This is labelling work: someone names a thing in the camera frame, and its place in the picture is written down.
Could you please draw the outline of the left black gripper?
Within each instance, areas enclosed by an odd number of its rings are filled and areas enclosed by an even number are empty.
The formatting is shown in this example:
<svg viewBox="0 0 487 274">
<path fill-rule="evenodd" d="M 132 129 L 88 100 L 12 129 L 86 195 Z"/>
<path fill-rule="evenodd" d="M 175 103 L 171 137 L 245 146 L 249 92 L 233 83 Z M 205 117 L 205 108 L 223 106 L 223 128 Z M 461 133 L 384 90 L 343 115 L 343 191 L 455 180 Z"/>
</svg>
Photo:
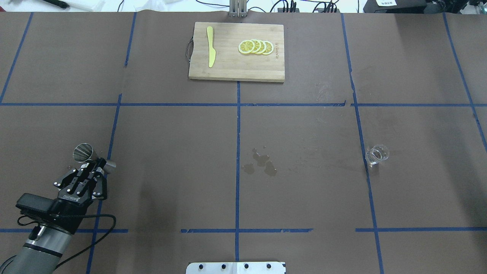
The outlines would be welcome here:
<svg viewBox="0 0 487 274">
<path fill-rule="evenodd" d="M 78 229 L 83 216 L 93 204 L 92 199 L 104 201 L 108 198 L 107 179 L 104 167 L 107 161 L 99 158 L 90 163 L 83 163 L 79 168 L 71 167 L 64 175 L 53 182 L 59 194 L 50 206 L 50 215 L 54 224 L 63 229 Z M 78 196 L 68 191 L 87 191 Z"/>
</svg>

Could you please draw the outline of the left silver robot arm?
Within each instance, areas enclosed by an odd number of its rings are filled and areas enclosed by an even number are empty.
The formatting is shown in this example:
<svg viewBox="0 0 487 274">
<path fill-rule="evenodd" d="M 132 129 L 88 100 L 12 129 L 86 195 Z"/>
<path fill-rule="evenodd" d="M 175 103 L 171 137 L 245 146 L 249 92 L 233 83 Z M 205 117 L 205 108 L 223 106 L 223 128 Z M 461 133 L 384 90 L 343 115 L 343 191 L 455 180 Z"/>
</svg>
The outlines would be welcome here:
<svg viewBox="0 0 487 274">
<path fill-rule="evenodd" d="M 58 189 L 56 198 L 23 194 L 16 207 L 21 217 L 28 217 L 35 227 L 21 250 L 1 265 L 2 274 L 52 274 L 68 262 L 62 256 L 77 232 L 82 220 L 109 217 L 115 228 L 116 217 L 111 214 L 88 214 L 94 201 L 108 197 L 106 174 L 116 167 L 115 163 L 99 158 L 83 160 L 82 166 L 70 170 L 54 182 Z"/>
</svg>

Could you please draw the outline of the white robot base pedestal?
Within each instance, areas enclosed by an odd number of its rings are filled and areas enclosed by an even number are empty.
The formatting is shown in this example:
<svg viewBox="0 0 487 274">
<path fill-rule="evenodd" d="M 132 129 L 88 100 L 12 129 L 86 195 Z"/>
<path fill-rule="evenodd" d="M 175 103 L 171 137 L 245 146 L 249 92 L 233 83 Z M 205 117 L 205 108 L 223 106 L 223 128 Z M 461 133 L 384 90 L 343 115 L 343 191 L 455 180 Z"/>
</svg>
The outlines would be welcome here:
<svg viewBox="0 0 487 274">
<path fill-rule="evenodd" d="M 186 274 L 286 274 L 286 265 L 278 261 L 195 262 Z"/>
</svg>

